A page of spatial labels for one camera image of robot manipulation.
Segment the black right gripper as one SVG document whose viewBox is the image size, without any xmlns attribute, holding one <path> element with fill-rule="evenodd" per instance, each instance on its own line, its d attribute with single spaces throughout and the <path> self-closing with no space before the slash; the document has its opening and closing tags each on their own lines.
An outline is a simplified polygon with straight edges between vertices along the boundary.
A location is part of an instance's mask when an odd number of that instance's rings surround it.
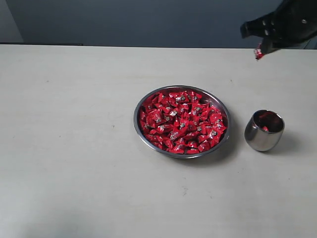
<svg viewBox="0 0 317 238">
<path fill-rule="evenodd" d="M 317 1 L 283 0 L 271 13 L 244 22 L 240 33 L 242 39 L 262 37 L 263 55 L 299 45 L 317 35 Z"/>
</svg>

